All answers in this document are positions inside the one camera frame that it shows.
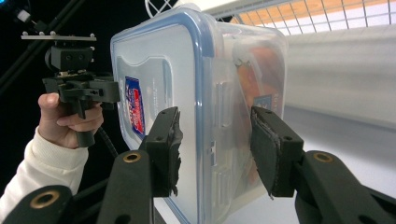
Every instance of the white sleeve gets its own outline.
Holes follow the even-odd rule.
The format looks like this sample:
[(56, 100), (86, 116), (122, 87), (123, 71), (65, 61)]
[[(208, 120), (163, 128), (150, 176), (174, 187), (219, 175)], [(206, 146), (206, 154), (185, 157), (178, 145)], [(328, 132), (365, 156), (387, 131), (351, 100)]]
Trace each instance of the white sleeve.
[(24, 196), (36, 189), (63, 185), (76, 194), (87, 159), (86, 147), (69, 149), (56, 146), (35, 129), (35, 137), (26, 146), (24, 160), (0, 198), (0, 223)]

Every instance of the plastic food container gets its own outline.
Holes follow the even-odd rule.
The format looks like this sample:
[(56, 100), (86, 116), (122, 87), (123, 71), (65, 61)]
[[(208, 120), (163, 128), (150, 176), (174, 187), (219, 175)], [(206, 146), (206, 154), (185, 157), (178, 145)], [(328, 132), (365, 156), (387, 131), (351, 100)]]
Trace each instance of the plastic food container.
[(128, 147), (138, 149), (163, 109), (181, 113), (178, 195), (166, 199), (180, 222), (221, 223), (265, 193), (249, 150), (249, 112), (260, 105), (282, 116), (287, 47), (275, 29), (184, 7), (111, 39)]

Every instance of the black background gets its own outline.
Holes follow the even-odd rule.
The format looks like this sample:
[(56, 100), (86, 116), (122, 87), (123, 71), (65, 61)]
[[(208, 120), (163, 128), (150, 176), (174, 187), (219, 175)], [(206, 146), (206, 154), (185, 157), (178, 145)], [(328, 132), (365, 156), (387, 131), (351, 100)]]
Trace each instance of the black background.
[[(59, 12), (71, 2), (70, 0), (8, 0), (14, 1), (15, 7), (26, 8), (31, 12), (33, 21), (50, 24)], [(88, 36), (95, 34), (95, 52), (88, 68), (93, 72), (111, 72), (110, 39), (116, 33), (131, 28), (149, 19), (144, 0), (86, 0), (69, 21), (57, 32), (59, 35)], [(0, 8), (0, 74), (7, 70), (28, 49), (29, 40), (21, 40), (23, 31), (29, 34), (32, 24), (16, 21), (12, 11)], [(48, 46), (40, 50), (33, 60), (22, 68), (19, 74), (11, 74), (7, 81), (13, 79), (7, 87), (0, 86), (0, 191), (15, 175), (23, 159), (26, 144), (33, 138), (39, 121), (37, 99), (45, 92), (43, 77), (52, 77), (53, 73), (45, 65), (44, 55)], [(119, 153), (128, 150), (121, 133), (117, 108), (104, 111), (104, 130), (109, 135)], [(108, 152), (102, 139), (95, 136), (96, 144), (89, 148), (90, 157), (84, 169), (80, 189), (85, 189), (110, 174), (113, 157)]]

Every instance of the finger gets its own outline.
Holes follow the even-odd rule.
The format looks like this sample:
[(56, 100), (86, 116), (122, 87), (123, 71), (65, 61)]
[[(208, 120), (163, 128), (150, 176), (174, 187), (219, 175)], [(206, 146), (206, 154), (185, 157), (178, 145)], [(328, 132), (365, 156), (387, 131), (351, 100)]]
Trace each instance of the finger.
[(85, 111), (85, 119), (82, 119), (78, 116), (78, 114), (74, 114), (67, 117), (62, 117), (57, 120), (57, 124), (60, 126), (73, 126), (78, 125), (80, 123), (89, 122), (94, 119), (101, 118), (102, 115), (102, 107), (94, 107)]
[(59, 111), (57, 109), (58, 104), (58, 93), (42, 94), (38, 98), (38, 105), (41, 108), (41, 118), (45, 120), (57, 119), (59, 116)]
[(68, 126), (70, 129), (76, 132), (87, 132), (87, 131), (94, 131), (96, 132), (97, 129), (103, 124), (103, 117), (98, 119), (93, 119), (87, 122), (79, 123), (77, 125)]

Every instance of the human hand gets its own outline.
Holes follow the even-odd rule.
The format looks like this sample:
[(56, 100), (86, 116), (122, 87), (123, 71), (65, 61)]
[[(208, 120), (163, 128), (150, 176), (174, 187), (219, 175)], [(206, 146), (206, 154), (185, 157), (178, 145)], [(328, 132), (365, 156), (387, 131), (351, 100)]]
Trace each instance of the human hand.
[(67, 114), (67, 108), (59, 101), (58, 93), (42, 94), (38, 105), (41, 108), (38, 132), (44, 139), (60, 147), (77, 148), (76, 132), (96, 133), (104, 121), (100, 103), (85, 111), (85, 119), (81, 119), (78, 114)]

